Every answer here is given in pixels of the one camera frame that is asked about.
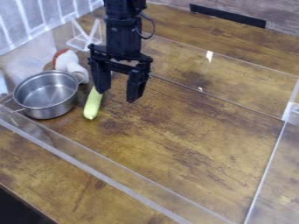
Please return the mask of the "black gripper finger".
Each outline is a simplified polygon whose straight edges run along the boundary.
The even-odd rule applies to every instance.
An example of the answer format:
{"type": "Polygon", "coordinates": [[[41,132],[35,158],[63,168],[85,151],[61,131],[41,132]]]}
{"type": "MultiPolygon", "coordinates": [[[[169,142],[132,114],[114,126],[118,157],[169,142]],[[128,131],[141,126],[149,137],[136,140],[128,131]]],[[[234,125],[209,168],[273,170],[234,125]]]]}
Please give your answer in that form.
{"type": "Polygon", "coordinates": [[[108,65],[104,62],[95,62],[93,59],[89,61],[90,74],[93,84],[97,92],[102,94],[110,89],[110,71],[108,65]]]}
{"type": "Polygon", "coordinates": [[[141,64],[137,64],[128,73],[125,100],[129,103],[142,96],[148,79],[149,70],[141,64]]]}

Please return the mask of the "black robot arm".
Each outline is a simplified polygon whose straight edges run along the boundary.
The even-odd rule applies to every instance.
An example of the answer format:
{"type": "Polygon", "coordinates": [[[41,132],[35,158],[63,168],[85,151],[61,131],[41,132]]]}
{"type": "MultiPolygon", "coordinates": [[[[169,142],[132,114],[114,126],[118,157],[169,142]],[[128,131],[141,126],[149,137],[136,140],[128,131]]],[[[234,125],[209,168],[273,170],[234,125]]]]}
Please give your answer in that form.
{"type": "Polygon", "coordinates": [[[128,75],[125,100],[132,103],[145,91],[153,58],[141,53],[145,0],[104,0],[106,44],[89,44],[87,64],[93,84],[102,94],[110,89],[110,72],[128,75]]]}

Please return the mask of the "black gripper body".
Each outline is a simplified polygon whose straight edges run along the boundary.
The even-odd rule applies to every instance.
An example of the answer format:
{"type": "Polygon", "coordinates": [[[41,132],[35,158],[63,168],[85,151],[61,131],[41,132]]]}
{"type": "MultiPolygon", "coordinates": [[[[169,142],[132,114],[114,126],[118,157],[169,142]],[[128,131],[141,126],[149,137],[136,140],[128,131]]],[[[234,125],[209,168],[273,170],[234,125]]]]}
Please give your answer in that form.
{"type": "Polygon", "coordinates": [[[118,54],[108,52],[104,45],[87,45],[87,64],[93,77],[102,77],[110,71],[129,74],[132,70],[141,73],[144,77],[149,75],[153,58],[141,52],[118,54]]]}

